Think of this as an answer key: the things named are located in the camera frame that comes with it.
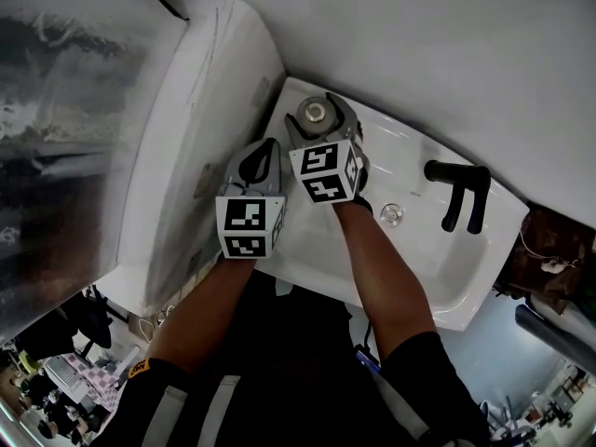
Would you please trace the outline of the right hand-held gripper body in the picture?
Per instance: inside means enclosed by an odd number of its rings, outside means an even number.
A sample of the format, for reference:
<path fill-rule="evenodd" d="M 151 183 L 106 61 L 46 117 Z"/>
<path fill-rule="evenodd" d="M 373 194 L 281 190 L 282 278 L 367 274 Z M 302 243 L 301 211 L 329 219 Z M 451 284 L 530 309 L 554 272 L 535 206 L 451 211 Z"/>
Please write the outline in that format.
<path fill-rule="evenodd" d="M 290 151 L 294 177 L 312 204 L 352 201 L 368 181 L 362 139 L 320 142 Z"/>

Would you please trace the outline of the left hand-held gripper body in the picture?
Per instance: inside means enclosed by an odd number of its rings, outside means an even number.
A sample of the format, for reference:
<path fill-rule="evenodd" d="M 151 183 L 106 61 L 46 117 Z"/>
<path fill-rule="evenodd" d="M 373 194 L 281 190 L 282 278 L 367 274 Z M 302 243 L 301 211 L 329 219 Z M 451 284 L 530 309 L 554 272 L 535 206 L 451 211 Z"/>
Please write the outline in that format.
<path fill-rule="evenodd" d="M 284 225 L 286 197 L 282 177 L 259 183 L 228 175 L 215 198 L 217 234 L 227 259 L 266 259 Z"/>

